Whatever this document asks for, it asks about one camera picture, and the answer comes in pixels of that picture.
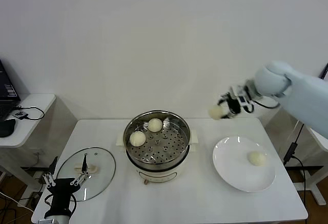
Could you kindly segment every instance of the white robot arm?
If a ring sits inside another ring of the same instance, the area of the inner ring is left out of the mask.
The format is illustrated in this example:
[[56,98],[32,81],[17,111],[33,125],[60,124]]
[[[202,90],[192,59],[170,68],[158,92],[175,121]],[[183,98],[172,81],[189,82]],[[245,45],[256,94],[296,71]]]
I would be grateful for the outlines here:
[[[241,107],[251,113],[253,100],[268,96],[276,100],[296,119],[328,138],[328,84],[317,77],[303,75],[282,62],[271,62],[255,74],[254,80],[244,86],[231,88],[218,102],[226,101],[231,118],[240,113]],[[218,118],[220,109],[211,110],[212,118]]]

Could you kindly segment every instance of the white plate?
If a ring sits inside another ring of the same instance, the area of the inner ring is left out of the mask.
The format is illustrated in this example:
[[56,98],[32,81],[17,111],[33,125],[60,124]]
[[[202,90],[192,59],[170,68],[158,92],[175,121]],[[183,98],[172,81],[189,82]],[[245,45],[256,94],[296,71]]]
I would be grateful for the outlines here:
[[[264,166],[254,166],[248,161],[247,155],[252,151],[266,155]],[[276,178],[270,155],[260,144],[241,136],[220,140],[213,150],[213,163],[228,184],[245,192],[264,191]]]

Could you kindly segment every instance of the computer mouse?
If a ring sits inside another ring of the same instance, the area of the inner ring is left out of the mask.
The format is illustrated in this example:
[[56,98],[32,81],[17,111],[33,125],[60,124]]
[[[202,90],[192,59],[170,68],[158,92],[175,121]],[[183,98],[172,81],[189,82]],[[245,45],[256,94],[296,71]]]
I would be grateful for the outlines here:
[[14,132],[15,124],[15,119],[0,121],[0,138],[11,135]]

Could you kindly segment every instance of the white table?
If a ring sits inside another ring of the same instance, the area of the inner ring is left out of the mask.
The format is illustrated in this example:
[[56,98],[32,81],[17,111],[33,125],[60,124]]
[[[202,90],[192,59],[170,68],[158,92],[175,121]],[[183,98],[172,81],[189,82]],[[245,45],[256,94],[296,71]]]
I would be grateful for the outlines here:
[[[326,139],[325,137],[314,131],[312,128],[310,127],[306,127],[306,128],[308,129],[314,140],[321,147],[321,149],[325,152],[328,152],[328,139]],[[320,206],[326,205],[326,201],[324,200],[321,192],[319,191],[319,188],[317,187],[317,183],[319,183],[320,181],[322,181],[328,176],[328,166],[324,166],[313,175],[310,175],[310,173],[307,170],[305,170],[305,175],[301,170],[301,174],[306,179],[306,190],[311,191],[317,204]],[[297,191],[304,191],[303,182],[294,183],[294,186]]]
[[[21,101],[19,105],[22,107],[35,106],[46,113],[56,97],[54,94],[20,94]],[[28,109],[24,110],[29,114],[30,118],[41,117],[42,113],[39,110]],[[12,115],[8,119],[16,119],[15,130],[8,137],[0,138],[0,148],[17,148],[22,146],[28,137],[31,135],[36,125],[40,120],[19,120]],[[15,175],[18,179],[28,185],[29,188],[39,190],[41,184],[38,183],[32,176],[27,174],[15,161],[13,161],[6,153],[0,149],[0,165],[9,173]]]
[[[86,147],[109,150],[116,160],[110,185],[98,196],[78,202],[70,224],[168,224],[248,223],[301,220],[308,213],[261,123],[256,118],[186,119],[198,134],[197,150],[188,155],[186,167],[172,181],[144,185],[116,137],[128,120],[80,120],[58,160],[56,172],[73,153]],[[247,193],[227,184],[215,171],[212,151],[219,139],[246,136],[261,143],[274,158],[277,177],[264,192]],[[43,219],[49,206],[46,190],[32,216]]]

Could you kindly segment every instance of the glass lid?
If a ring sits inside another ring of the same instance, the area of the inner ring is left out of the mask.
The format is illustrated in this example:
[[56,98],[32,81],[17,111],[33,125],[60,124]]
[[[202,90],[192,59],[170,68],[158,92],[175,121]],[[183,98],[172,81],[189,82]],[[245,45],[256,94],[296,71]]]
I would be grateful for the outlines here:
[[115,173],[113,155],[102,148],[80,150],[69,157],[61,166],[57,178],[77,178],[81,174],[84,156],[87,159],[87,179],[81,189],[74,193],[77,201],[86,201],[101,193],[110,184]]

